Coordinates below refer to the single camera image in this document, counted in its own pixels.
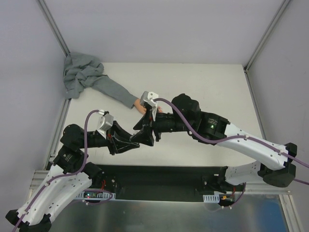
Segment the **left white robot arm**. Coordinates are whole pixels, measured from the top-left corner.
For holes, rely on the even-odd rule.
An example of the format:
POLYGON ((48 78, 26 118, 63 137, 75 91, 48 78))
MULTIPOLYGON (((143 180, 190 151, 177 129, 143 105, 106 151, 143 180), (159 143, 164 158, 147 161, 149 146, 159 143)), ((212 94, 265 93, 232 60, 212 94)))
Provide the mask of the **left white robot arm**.
POLYGON ((94 163, 88 162, 85 148, 107 147, 112 155, 139 148, 131 134, 116 121, 105 131, 84 131, 68 125, 60 139, 63 146, 45 179, 19 209, 10 210, 5 218, 21 232, 47 232, 59 213, 87 188, 111 190, 107 177, 94 163))

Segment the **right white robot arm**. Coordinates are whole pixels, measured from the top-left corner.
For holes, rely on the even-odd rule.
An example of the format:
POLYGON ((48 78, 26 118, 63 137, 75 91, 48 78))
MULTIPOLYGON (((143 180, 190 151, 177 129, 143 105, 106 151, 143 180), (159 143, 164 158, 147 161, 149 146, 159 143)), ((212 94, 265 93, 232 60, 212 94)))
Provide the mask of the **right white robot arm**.
POLYGON ((137 133, 131 137, 133 142, 154 146, 162 133, 185 131, 200 143, 229 148, 255 160, 246 165, 223 167, 217 178, 221 190, 256 180, 285 188, 295 179, 292 159, 297 146, 292 143, 277 145, 250 135, 222 116, 201 111, 199 102, 185 94, 167 101, 146 91, 140 103, 146 113, 134 126, 137 133))

